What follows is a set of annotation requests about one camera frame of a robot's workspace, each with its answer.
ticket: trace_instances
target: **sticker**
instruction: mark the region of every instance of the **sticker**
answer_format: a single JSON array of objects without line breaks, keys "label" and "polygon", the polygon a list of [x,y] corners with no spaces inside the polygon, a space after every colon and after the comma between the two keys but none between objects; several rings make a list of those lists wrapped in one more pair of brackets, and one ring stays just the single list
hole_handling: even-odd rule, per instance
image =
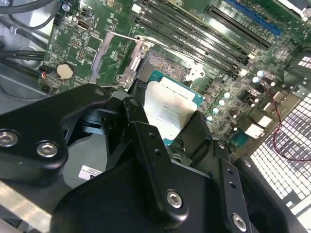
[{"label": "sticker", "polygon": [[90,179],[93,179],[101,173],[102,171],[83,165],[79,173],[79,178],[89,181]]}]

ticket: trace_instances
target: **screw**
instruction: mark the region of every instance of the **screw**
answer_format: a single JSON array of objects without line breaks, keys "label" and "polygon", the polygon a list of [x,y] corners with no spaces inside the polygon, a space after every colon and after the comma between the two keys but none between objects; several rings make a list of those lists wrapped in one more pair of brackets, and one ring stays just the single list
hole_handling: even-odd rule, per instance
[{"label": "screw", "polygon": [[95,93],[100,96],[104,95],[104,93],[101,90],[95,90]]},{"label": "screw", "polygon": [[131,76],[128,76],[125,81],[131,84],[133,82],[133,78]]},{"label": "screw", "polygon": [[141,46],[141,50],[144,52],[148,51],[148,49],[149,49],[149,47],[147,45]]},{"label": "screw", "polygon": [[18,142],[18,135],[11,131],[0,132],[0,147],[11,147]]},{"label": "screw", "polygon": [[131,104],[139,106],[139,102],[136,99],[130,99]]},{"label": "screw", "polygon": [[232,220],[234,225],[236,225],[236,227],[239,228],[241,232],[246,231],[246,224],[238,214],[232,214]]},{"label": "screw", "polygon": [[252,165],[249,163],[249,161],[244,160],[244,162],[245,162],[245,165],[246,165],[246,166],[248,166],[248,167],[251,167],[251,166],[252,166]]},{"label": "screw", "polygon": [[121,79],[122,79],[122,76],[120,76],[120,75],[119,75],[119,76],[117,76],[117,81],[118,81],[118,82],[120,82],[120,81],[121,81]]},{"label": "screw", "polygon": [[42,142],[37,146],[37,153],[46,158],[53,157],[57,152],[58,148],[52,142]]},{"label": "screw", "polygon": [[182,205],[182,200],[181,200],[181,197],[179,196],[178,193],[174,192],[174,191],[169,191],[166,195],[167,197],[167,201],[169,202],[169,204],[178,209],[181,207]]},{"label": "screw", "polygon": [[224,148],[225,148],[224,144],[222,144],[221,142],[217,142],[217,143],[218,143],[218,146],[219,146],[221,149],[224,149]]},{"label": "screw", "polygon": [[65,12],[68,12],[68,11],[70,11],[70,6],[69,6],[67,3],[64,3],[64,4],[62,5],[62,9],[63,9]]}]

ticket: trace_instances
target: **black cable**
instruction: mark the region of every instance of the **black cable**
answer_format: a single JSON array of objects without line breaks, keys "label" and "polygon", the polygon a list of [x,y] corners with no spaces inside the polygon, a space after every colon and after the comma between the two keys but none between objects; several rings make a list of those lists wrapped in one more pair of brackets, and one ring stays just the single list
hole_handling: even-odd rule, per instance
[{"label": "black cable", "polygon": [[[0,23],[3,24],[6,28],[10,29],[10,27],[12,26],[9,22],[5,21],[4,18],[0,17]],[[43,48],[44,50],[47,48],[48,44],[46,44],[45,42],[41,41],[40,39],[38,39],[37,37],[35,37],[34,35],[32,35],[31,33],[25,31],[22,28],[18,28],[16,30],[16,33],[24,36],[25,38],[31,40],[32,42],[34,42],[36,45],[38,45],[39,47]]]},{"label": "black cable", "polygon": [[29,55],[0,55],[2,59],[20,59],[20,60],[28,60],[28,61],[43,61],[44,56],[29,56]]},{"label": "black cable", "polygon": [[44,56],[45,52],[28,51],[28,50],[2,50],[0,56],[4,55],[32,55],[32,56]]},{"label": "black cable", "polygon": [[[13,1],[14,1],[14,0],[10,0],[9,6],[12,6],[12,5],[13,5]],[[20,22],[20,21],[17,20],[16,18],[14,18],[13,15],[9,15],[9,18],[11,19],[11,21],[12,21],[13,23],[15,23],[16,25],[18,25],[18,26],[20,26],[20,27],[22,27],[22,28],[25,28],[25,29],[27,29],[27,30],[39,30],[39,29],[44,28],[45,26],[48,25],[48,23],[49,23],[49,22],[55,17],[55,15],[57,14],[57,12],[58,12],[59,8],[61,7],[61,5],[62,5],[62,3],[61,3],[61,2],[58,2],[57,5],[56,5],[56,8],[55,8],[54,11],[51,13],[50,17],[48,17],[48,19],[47,19],[45,22],[43,22],[43,23],[41,23],[41,24],[39,24],[39,25],[37,25],[37,26],[34,26],[34,27],[31,27],[31,26],[28,26],[28,25],[26,25],[26,24],[23,24],[22,22]]]},{"label": "black cable", "polygon": [[35,80],[39,79],[39,74],[37,71],[30,69],[28,67],[25,67],[22,64],[16,63],[14,61],[6,60],[6,59],[0,59],[0,63],[24,75],[27,75],[28,77],[32,79],[35,79]]},{"label": "black cable", "polygon": [[37,10],[54,0],[37,0],[19,6],[0,6],[0,15],[11,15]]}]

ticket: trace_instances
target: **ram slot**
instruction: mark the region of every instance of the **ram slot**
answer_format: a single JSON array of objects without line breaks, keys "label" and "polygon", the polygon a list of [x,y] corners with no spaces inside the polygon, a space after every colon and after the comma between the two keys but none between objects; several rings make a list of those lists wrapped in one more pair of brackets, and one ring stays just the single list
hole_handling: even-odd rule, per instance
[{"label": "ram slot", "polygon": [[152,35],[156,39],[163,41],[165,44],[174,48],[174,50],[194,58],[199,58],[204,63],[216,67],[217,69],[227,73],[228,75],[230,75],[231,73],[237,73],[231,66],[227,66],[224,63],[217,61],[216,59],[213,60],[207,57],[206,55],[200,54],[189,45],[186,45],[184,41],[178,40],[178,38],[176,37],[172,37],[173,32],[170,32],[170,30],[161,27],[161,25],[153,21],[150,21],[149,18],[146,18],[145,16],[137,16],[137,17],[138,17],[137,23],[139,25],[141,25],[147,31],[152,33]]},{"label": "ram slot", "polygon": [[166,17],[164,14],[157,11],[156,9],[149,9],[146,6],[142,7],[145,12],[145,17],[149,17],[150,20],[157,22],[158,24],[163,25],[165,28],[173,31],[174,35],[176,35],[175,37],[178,37],[183,41],[186,41],[187,43],[196,46],[198,49],[204,51],[206,55],[211,55],[217,60],[221,60],[222,63],[226,63],[228,66],[232,66],[236,63],[236,60],[230,60],[225,54],[214,51],[211,45],[200,41],[197,37],[193,36],[191,32],[189,32],[187,29],[183,28],[181,25],[178,25],[176,22],[172,22],[170,18]]},{"label": "ram slot", "polygon": [[224,24],[226,27],[230,28],[234,32],[241,34],[244,38],[246,38],[249,42],[255,44],[257,47],[268,50],[271,44],[267,42],[266,40],[262,39],[260,36],[253,33],[248,28],[244,27],[231,17],[227,16],[224,12],[220,11],[214,6],[209,7],[206,10],[206,13],[208,13],[210,16],[212,16],[214,19],[218,20],[222,24]]},{"label": "ram slot", "polygon": [[185,16],[186,14],[182,14],[176,11],[162,2],[156,0],[148,0],[144,3],[165,13],[172,20],[178,22],[179,24],[183,25],[183,27],[192,31],[195,36],[200,37],[217,49],[221,49],[222,52],[226,52],[231,56],[234,56],[237,61],[244,63],[247,60],[247,54],[242,48],[233,44],[230,41],[227,41],[222,35],[217,35],[213,32],[211,28],[207,27],[205,24],[200,24],[191,20],[190,18]]},{"label": "ram slot", "polygon": [[177,6],[177,5],[175,5],[169,1],[164,1],[162,4],[166,5],[168,9],[172,9],[173,11],[175,11],[174,17],[184,21],[185,23],[191,24],[191,26],[194,26],[196,29],[203,29],[203,30],[207,30],[208,32],[213,32],[213,35],[214,36],[217,35],[216,38],[221,40],[223,42],[223,44],[224,43],[227,45],[230,44],[232,47],[234,47],[236,50],[238,50],[239,52],[241,52],[243,54],[245,54],[245,52],[249,53],[252,51],[251,48],[241,47],[237,43],[231,41],[229,38],[222,35],[215,28],[211,27],[210,25],[203,22],[201,19],[192,15],[191,13],[184,10],[183,8]]},{"label": "ram slot", "polygon": [[242,63],[241,59],[238,59],[236,56],[232,56],[230,53],[223,49],[215,48],[215,45],[211,45],[201,35],[192,32],[191,29],[189,29],[187,26],[185,27],[184,25],[175,21],[165,12],[156,9],[151,5],[142,5],[141,7],[143,7],[145,10],[144,12],[146,15],[152,15],[153,18],[160,20],[163,25],[166,25],[171,30],[178,33],[180,37],[183,37],[185,40],[204,50],[207,54],[217,57],[218,59],[228,64],[233,65],[235,63]]}]

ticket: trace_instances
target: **black plastic bracket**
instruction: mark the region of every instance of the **black plastic bracket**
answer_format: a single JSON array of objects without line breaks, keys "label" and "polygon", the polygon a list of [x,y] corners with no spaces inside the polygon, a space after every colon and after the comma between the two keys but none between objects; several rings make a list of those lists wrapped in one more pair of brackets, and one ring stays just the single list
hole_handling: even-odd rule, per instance
[{"label": "black plastic bracket", "polygon": [[205,158],[213,140],[205,116],[200,112],[195,112],[181,133],[187,157],[195,166]]},{"label": "black plastic bracket", "polygon": [[217,140],[213,140],[206,157],[195,166],[199,171],[209,174],[214,181],[215,199],[219,201],[220,208],[215,210],[221,218],[223,224],[218,224],[225,229],[221,231],[230,231],[240,233],[241,230],[235,224],[233,217],[238,215],[243,219],[244,232],[251,232],[250,221],[240,183],[239,173],[229,161],[228,150],[225,145]]},{"label": "black plastic bracket", "polygon": [[[189,214],[186,196],[175,174],[157,127],[149,125],[143,106],[134,98],[123,100],[137,161],[143,172],[151,216],[165,228],[176,228]],[[171,205],[169,192],[181,198]]]},{"label": "black plastic bracket", "polygon": [[[104,107],[108,99],[104,89],[86,84],[1,115],[0,131],[12,132],[17,142],[0,147],[0,179],[32,185],[54,182],[68,158],[64,134],[71,135],[82,114]],[[57,153],[39,155],[42,142],[53,143]]]}]

